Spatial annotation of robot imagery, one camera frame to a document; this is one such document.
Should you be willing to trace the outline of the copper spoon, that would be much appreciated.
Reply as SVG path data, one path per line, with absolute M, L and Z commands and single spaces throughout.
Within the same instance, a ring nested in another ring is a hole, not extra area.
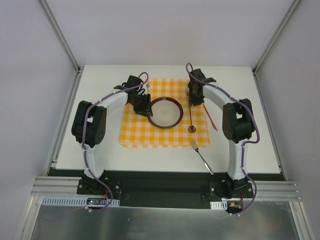
M 192 121 L 192 111 L 191 111 L 191 105 L 188 105 L 188 109 L 189 109 L 189 118 L 190 118 L 190 125 L 188 127 L 188 131 L 190 133 L 195 133 L 196 132 L 196 127 L 193 125 L 193 121 Z

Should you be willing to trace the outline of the silver fork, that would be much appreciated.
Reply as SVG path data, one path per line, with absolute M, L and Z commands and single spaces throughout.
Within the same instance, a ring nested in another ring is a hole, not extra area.
M 199 152 L 199 147 L 198 147 L 198 145 L 197 145 L 197 143 L 196 143 L 196 141 L 194 139 L 191 141 L 191 146 L 192 146 L 192 149 L 200 156 L 200 158 L 201 158 L 203 164 L 205 165 L 206 169 L 208 170 L 208 172 L 211 175 L 214 175 L 214 172 L 213 172 L 212 168 L 209 166 L 207 161 L 204 159 L 204 157 Z

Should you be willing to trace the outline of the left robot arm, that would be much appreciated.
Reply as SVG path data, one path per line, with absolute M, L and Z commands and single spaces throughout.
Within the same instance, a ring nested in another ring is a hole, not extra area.
M 100 179 L 104 172 L 104 160 L 99 151 L 106 135 L 107 115 L 127 104 L 133 112 L 143 117 L 152 117 L 151 95 L 148 93 L 149 75 L 130 75 L 128 80 L 113 88 L 111 93 L 95 102 L 82 100 L 77 107 L 71 134 L 79 143 L 84 159 L 84 174 L 91 178 L 88 188 L 99 195 L 105 191 L 106 183 Z

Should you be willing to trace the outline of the orange checkered cloth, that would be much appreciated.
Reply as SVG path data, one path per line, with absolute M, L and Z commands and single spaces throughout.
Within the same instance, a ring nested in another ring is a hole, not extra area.
M 149 80 L 153 115 L 147 118 L 124 107 L 119 143 L 125 148 L 186 148 L 195 140 L 198 146 L 211 144 L 203 106 L 189 107 L 188 79 Z

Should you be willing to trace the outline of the red rimmed ceramic plate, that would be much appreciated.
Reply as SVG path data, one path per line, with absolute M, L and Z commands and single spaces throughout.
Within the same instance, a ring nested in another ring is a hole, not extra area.
M 151 102 L 153 116 L 148 116 L 148 121 L 159 129 L 170 129 L 177 126 L 183 116 L 182 105 L 171 97 L 158 97 Z

